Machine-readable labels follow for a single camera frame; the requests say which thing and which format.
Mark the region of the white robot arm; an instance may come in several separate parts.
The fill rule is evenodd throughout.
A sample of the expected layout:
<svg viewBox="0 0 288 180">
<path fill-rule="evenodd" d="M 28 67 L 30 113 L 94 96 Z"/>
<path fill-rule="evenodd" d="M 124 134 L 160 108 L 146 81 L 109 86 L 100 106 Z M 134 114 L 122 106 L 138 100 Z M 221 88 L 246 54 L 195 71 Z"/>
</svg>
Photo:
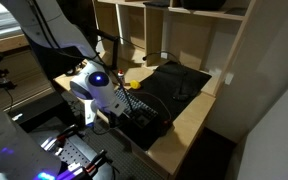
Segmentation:
<svg viewBox="0 0 288 180">
<path fill-rule="evenodd" d="M 33 43 L 87 60 L 87 65 L 70 81 L 77 97 L 90 100 L 97 110 L 120 116 L 126 105 L 117 99 L 105 65 L 84 33 L 64 15 L 57 0 L 0 0 Z M 56 176 L 62 161 L 45 151 L 16 122 L 0 109 L 0 173 L 7 180 L 40 180 L 42 173 Z"/>
</svg>

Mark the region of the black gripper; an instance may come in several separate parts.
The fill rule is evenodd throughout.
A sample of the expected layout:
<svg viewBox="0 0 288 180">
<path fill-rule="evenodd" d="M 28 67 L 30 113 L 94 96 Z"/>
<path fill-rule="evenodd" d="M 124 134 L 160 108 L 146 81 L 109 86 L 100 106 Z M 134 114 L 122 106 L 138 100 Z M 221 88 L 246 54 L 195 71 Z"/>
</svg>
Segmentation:
<svg viewBox="0 0 288 180">
<path fill-rule="evenodd" d="M 122 113 L 120 116 L 110 113 L 108 115 L 108 122 L 110 128 L 118 128 L 129 123 L 129 117 L 125 113 Z"/>
</svg>

